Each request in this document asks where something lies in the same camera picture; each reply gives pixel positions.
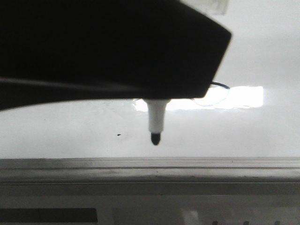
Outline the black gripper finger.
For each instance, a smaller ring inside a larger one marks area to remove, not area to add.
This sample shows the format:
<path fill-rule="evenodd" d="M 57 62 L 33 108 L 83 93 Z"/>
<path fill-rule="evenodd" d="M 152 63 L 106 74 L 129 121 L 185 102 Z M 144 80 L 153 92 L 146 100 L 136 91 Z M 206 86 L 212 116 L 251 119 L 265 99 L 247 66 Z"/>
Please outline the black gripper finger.
<path fill-rule="evenodd" d="M 231 37 L 178 0 L 3 0 L 0 107 L 201 98 Z"/>

